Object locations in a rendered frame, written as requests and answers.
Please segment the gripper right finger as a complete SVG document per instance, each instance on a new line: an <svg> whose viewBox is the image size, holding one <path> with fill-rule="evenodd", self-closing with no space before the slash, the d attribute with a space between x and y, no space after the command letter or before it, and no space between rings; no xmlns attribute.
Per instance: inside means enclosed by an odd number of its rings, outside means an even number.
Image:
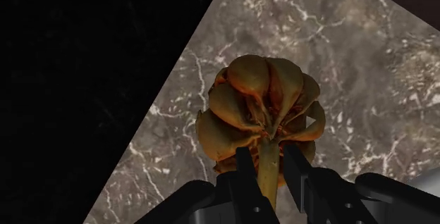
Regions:
<svg viewBox="0 0 440 224"><path fill-rule="evenodd" d="M377 173L348 182L294 144L283 148L283 176L307 224L440 224L439 197Z"/></svg>

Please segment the brown banana bunch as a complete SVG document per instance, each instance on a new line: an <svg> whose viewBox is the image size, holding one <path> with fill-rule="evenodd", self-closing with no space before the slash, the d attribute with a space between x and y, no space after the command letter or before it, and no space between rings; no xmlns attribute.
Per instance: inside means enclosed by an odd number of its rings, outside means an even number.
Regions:
<svg viewBox="0 0 440 224"><path fill-rule="evenodd" d="M271 206L285 185L284 147L295 144L308 162L326 125L320 87L285 58L244 55L222 68L208 91L208 108L195 121L204 153L214 170L236 169L236 149L247 147L257 183Z"/></svg>

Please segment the black robot stand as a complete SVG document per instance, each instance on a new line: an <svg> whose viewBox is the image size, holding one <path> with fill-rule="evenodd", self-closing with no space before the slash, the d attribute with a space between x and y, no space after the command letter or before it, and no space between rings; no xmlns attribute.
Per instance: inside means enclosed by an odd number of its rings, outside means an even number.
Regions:
<svg viewBox="0 0 440 224"><path fill-rule="evenodd" d="M0 224L83 224L212 0L0 0Z"/></svg>

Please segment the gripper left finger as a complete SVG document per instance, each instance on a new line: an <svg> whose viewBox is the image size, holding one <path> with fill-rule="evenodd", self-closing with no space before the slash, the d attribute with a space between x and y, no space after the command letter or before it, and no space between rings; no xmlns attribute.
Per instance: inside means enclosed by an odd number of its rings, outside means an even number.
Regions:
<svg viewBox="0 0 440 224"><path fill-rule="evenodd" d="M236 169L185 183L134 224L280 224L257 184L247 147L236 149Z"/></svg>

